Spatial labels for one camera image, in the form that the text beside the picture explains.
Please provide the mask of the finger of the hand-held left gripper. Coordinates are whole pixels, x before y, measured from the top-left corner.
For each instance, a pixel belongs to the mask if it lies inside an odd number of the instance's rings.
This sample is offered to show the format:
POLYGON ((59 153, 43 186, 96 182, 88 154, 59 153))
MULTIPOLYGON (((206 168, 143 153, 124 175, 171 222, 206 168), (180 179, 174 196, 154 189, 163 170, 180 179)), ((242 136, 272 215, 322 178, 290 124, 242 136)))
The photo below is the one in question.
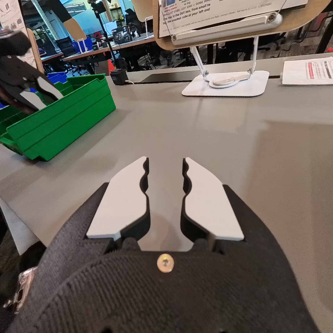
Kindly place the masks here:
POLYGON ((40 97, 33 92, 22 91, 19 96, 19 110, 24 114, 34 114, 47 106, 40 97))
POLYGON ((57 101, 64 97, 56 86, 46 77, 37 77, 28 80, 26 83, 26 91, 29 93, 39 93, 44 100, 49 101, 57 101))

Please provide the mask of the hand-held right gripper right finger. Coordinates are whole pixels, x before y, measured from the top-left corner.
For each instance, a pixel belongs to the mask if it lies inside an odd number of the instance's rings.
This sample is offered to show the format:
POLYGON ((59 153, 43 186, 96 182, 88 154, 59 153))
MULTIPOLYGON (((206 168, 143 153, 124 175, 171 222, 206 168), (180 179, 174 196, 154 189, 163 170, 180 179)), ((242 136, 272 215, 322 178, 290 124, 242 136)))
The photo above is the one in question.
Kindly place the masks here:
POLYGON ((182 161, 182 175, 182 234, 192 243, 203 239, 209 246, 218 241, 244 241, 223 183, 190 157, 182 161))

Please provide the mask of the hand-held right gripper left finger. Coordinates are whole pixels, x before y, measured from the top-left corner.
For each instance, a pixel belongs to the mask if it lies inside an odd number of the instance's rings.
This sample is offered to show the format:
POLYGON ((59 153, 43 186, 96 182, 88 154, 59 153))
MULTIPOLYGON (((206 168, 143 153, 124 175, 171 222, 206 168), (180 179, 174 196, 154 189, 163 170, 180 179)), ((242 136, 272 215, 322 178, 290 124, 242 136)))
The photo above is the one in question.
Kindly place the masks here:
POLYGON ((88 239, 139 240, 147 234, 151 224, 148 174, 149 158, 142 156, 111 178, 87 230, 88 239))

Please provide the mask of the green plastic bin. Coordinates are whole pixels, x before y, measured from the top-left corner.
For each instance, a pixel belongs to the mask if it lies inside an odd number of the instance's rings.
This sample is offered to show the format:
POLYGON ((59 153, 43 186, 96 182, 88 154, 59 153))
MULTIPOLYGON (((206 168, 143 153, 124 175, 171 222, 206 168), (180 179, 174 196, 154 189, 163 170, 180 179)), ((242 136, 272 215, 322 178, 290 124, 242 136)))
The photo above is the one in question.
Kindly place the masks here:
POLYGON ((28 116, 1 109, 1 144, 30 160, 49 161, 116 109, 105 74, 68 77, 55 83, 64 95, 28 116))

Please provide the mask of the grey desk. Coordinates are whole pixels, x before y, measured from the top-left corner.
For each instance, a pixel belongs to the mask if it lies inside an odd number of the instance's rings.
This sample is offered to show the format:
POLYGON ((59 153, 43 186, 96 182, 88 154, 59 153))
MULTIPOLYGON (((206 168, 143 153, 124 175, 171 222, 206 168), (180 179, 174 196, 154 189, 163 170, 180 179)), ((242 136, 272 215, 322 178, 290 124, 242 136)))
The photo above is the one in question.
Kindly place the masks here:
POLYGON ((189 250, 179 222, 182 159, 231 189, 273 233, 321 332, 332 332, 332 87, 285 87, 285 59, 255 98, 182 96, 186 82, 116 86, 116 110, 49 162, 1 146, 1 199, 48 245, 104 182, 149 158, 144 250, 189 250))

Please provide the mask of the blue plastic bin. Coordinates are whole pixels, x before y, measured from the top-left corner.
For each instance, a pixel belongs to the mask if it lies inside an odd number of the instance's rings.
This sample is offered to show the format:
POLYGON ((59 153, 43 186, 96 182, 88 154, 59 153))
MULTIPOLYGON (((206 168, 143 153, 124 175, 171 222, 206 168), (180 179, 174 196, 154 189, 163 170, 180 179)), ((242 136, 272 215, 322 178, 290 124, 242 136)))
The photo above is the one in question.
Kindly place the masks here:
MULTIPOLYGON (((53 83, 66 83, 67 82, 67 74, 66 72, 52 72, 52 73, 47 73, 47 77, 48 79, 53 83)), ((38 91, 34 88, 30 88, 30 91, 32 93, 37 93, 38 91)), ((0 109, 6 107, 7 104, 5 105, 4 102, 2 102, 2 100, 0 101, 0 109)))

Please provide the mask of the wooden board with paper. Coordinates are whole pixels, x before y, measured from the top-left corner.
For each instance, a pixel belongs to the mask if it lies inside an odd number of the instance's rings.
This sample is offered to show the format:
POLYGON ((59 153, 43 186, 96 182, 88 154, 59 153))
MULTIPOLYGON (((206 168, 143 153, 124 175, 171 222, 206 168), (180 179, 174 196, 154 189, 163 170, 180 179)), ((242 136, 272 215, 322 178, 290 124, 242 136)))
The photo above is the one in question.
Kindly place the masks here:
POLYGON ((27 62, 34 68, 38 69, 42 74, 44 74, 44 68, 42 65, 41 57, 39 55, 35 35, 33 34, 31 29, 26 27, 26 24, 24 22, 21 1, 0 1, 0 23, 1 28, 6 28, 15 32, 20 31, 29 38, 31 42, 31 48, 24 56, 21 56, 19 58, 27 62))

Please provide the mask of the small black device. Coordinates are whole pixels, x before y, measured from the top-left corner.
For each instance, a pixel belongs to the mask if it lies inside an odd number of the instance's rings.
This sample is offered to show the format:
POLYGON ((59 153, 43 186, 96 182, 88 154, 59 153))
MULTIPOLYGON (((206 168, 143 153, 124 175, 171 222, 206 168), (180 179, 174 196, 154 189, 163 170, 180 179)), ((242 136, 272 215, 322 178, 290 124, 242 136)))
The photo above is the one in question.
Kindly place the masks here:
POLYGON ((126 85, 128 82, 127 72, 125 69, 114 69, 110 71, 110 78, 118 86, 126 85))

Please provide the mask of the long background table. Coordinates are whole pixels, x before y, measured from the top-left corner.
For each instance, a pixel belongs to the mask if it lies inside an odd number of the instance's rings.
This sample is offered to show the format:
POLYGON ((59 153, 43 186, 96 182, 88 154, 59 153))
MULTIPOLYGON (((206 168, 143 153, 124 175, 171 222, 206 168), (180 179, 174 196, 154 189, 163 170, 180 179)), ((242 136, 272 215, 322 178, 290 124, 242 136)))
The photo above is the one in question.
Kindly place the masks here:
MULTIPOLYGON (((148 43, 152 43, 152 42, 155 42, 154 34, 151 34, 149 36, 143 35, 135 40, 132 40, 130 42, 123 43, 123 44, 112 43, 111 48, 113 51, 119 51, 119 50, 124 50, 127 48, 131 48, 131 47, 135 47, 135 46, 139 46, 139 45, 143 45, 143 44, 148 44, 148 43)), ((92 57, 92 56, 99 55, 99 54, 105 54, 106 52, 110 52, 109 47, 99 48, 97 50, 89 50, 84 53, 75 53, 70 56, 65 56, 63 52, 60 52, 60 53, 56 53, 51 56, 42 57, 41 61, 44 64, 51 60, 54 60, 57 58, 62 58, 64 62, 68 62, 68 61, 73 61, 73 60, 77 60, 77 59, 92 57)))

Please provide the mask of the metal clip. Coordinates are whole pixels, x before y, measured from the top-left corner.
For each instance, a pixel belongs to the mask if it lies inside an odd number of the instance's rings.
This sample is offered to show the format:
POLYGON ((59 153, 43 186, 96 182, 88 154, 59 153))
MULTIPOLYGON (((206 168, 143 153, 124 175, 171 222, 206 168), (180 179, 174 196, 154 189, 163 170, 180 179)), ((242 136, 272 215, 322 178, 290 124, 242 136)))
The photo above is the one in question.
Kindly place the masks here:
POLYGON ((7 309, 14 314, 19 313, 29 295, 37 268, 37 266, 34 266, 19 274, 15 294, 12 299, 8 299, 4 303, 3 309, 7 309))

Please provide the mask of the white document stand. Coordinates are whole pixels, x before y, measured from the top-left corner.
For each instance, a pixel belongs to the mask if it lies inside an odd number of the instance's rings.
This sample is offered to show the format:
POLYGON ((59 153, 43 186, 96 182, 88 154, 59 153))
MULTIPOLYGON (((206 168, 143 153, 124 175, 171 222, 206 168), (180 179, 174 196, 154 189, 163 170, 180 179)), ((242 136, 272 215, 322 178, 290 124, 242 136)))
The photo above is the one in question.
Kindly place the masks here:
POLYGON ((255 69, 258 35, 253 40, 252 65, 246 72, 209 73, 203 65, 196 46, 199 42, 205 41, 207 37, 221 39, 232 36, 232 33, 244 34, 276 28, 282 23, 282 20, 280 12, 273 11, 202 30, 170 33, 174 46, 179 46, 184 42, 191 44, 190 51, 201 73, 182 91, 182 95, 185 97, 258 97, 262 95, 268 82, 269 72, 255 69))

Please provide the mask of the printed instruction sheet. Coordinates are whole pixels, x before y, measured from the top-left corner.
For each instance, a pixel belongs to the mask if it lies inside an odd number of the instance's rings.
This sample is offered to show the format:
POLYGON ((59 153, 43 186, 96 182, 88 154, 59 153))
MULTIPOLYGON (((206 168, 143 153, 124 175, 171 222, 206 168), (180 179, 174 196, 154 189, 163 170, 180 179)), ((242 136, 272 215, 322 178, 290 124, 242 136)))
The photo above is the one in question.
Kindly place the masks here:
POLYGON ((163 0, 159 1, 159 37, 250 16, 303 8, 307 0, 163 0))

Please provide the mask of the wooden stand board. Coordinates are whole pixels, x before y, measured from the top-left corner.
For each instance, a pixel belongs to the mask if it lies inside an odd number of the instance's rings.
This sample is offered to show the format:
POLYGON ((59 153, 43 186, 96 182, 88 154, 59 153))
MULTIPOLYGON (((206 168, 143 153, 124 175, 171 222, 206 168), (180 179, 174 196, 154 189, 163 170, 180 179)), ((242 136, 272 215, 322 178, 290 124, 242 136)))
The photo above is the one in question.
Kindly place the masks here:
POLYGON ((176 41, 173 41, 170 35, 167 35, 165 37, 159 36, 160 10, 157 1, 153 1, 153 33, 157 44, 162 49, 168 51, 179 48, 196 47, 201 45, 278 34, 295 30, 299 27, 306 25, 314 18, 316 18, 330 4, 330 2, 331 1, 325 0, 310 0, 303 8, 291 8, 282 10, 282 22, 280 23, 280 25, 266 30, 254 31, 253 29, 250 29, 250 31, 245 31, 245 28, 238 28, 236 30, 231 30, 228 35, 223 35, 223 32, 212 31, 215 28, 221 28, 221 26, 216 26, 212 28, 195 30, 193 37, 177 37, 176 41))

